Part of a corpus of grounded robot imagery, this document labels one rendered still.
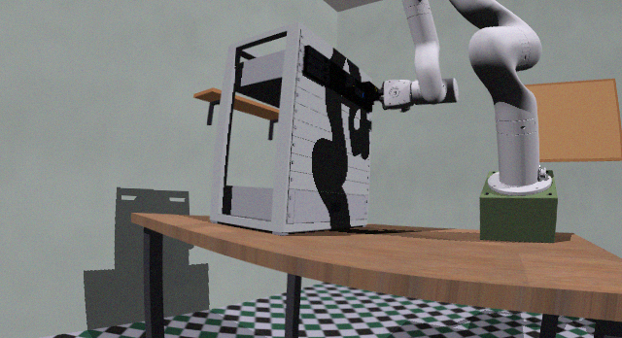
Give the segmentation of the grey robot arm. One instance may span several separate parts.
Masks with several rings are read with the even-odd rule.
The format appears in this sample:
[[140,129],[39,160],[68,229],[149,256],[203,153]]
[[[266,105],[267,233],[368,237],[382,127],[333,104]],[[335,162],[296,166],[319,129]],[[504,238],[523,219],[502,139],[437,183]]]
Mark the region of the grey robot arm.
[[[414,104],[458,102],[456,80],[441,79],[439,42],[429,1],[401,1],[415,47],[417,80],[411,85]],[[480,29],[470,39],[468,56],[495,108],[499,172],[488,179],[488,187],[497,193],[517,196],[549,189],[552,179],[546,168],[539,166],[536,98],[516,74],[538,63],[542,52],[538,36],[496,0],[449,1]]]

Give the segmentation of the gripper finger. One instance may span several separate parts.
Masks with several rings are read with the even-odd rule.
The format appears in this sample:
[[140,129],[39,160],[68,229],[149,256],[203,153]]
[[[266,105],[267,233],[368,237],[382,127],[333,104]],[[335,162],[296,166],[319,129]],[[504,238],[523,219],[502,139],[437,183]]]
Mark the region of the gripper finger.
[[383,109],[384,109],[385,111],[386,111],[386,110],[391,109],[391,108],[387,108],[387,107],[385,106],[385,104],[384,104],[384,97],[380,97],[380,96],[377,96],[377,95],[373,95],[373,96],[369,96],[369,100],[370,100],[370,101],[378,101],[378,100],[379,100],[379,101],[382,103]]
[[384,82],[382,84],[382,87],[377,91],[377,92],[370,92],[368,94],[368,96],[373,96],[373,95],[377,95],[377,96],[382,96],[384,95]]

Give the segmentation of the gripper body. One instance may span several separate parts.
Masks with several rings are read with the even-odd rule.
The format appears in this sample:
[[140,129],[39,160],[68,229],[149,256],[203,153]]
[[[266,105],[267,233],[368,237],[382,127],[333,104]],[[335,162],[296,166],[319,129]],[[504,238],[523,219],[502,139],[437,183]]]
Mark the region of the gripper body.
[[390,110],[411,107],[414,102],[411,97],[411,81],[388,80],[384,82],[384,104]]

